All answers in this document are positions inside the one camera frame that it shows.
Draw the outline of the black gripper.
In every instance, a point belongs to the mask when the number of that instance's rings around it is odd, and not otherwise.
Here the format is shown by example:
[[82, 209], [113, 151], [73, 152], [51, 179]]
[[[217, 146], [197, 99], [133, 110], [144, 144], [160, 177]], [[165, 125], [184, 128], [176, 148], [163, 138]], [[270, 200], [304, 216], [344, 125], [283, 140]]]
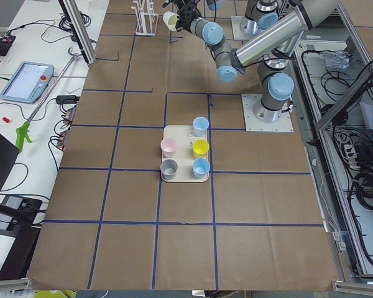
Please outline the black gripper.
[[193, 20], [201, 17], [201, 12], [198, 9], [199, 1], [194, 0], [175, 0], [174, 4], [177, 7], [178, 20], [176, 23], [176, 31], [190, 31], [190, 26]]

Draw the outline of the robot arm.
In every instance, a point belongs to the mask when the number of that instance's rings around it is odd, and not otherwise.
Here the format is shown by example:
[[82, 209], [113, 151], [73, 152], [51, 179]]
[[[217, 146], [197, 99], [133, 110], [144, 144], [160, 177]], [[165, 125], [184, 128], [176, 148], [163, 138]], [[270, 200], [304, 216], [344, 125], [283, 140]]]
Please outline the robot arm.
[[246, 68], [257, 65], [264, 89], [253, 113], [257, 120], [272, 124], [292, 96], [295, 83], [283, 70], [305, 30], [322, 23], [336, 8], [337, 1], [291, 1], [288, 14], [279, 18], [276, 1], [248, 1], [242, 24], [251, 40], [233, 48], [223, 28], [201, 15], [197, 1], [175, 1], [177, 31], [186, 30], [202, 39], [210, 49], [221, 81], [233, 82]]
[[[279, 19], [276, 1], [248, 1], [244, 16], [232, 16], [233, 39], [248, 40], [273, 26]], [[216, 22], [195, 20], [195, 33], [206, 41], [224, 37], [223, 28]]]

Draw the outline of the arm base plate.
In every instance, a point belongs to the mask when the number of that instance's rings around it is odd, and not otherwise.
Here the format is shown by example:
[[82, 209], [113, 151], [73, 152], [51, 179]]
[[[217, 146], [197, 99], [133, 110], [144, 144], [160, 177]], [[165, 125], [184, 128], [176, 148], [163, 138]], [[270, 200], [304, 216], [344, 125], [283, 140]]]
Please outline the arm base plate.
[[254, 33], [255, 22], [245, 16], [232, 16], [231, 27], [234, 40], [249, 40]]
[[285, 103], [279, 111], [263, 107], [261, 94], [241, 94], [247, 132], [292, 133], [293, 125]]

